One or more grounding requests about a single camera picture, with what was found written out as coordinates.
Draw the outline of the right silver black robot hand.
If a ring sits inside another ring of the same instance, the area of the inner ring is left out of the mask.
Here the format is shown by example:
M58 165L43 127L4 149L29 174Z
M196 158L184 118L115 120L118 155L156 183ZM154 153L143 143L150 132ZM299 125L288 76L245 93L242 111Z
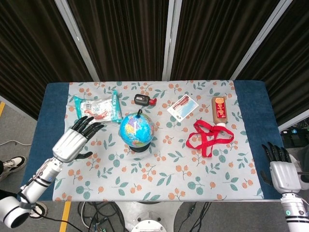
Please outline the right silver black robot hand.
M292 163L290 154L284 147L278 147L268 142L268 145L262 144L266 158L269 163L271 179L269 179L265 171L261 170L262 180L273 186L280 193L298 193L301 185L295 165Z

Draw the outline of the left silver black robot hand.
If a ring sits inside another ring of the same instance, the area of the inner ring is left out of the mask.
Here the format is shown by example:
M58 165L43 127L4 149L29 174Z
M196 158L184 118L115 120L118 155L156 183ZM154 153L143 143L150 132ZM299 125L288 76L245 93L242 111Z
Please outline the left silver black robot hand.
M84 116L66 130L52 149L56 159L63 163L70 163L73 160L86 159L93 154L92 152L81 153L87 142L104 128L100 122L91 123L93 119L93 116Z

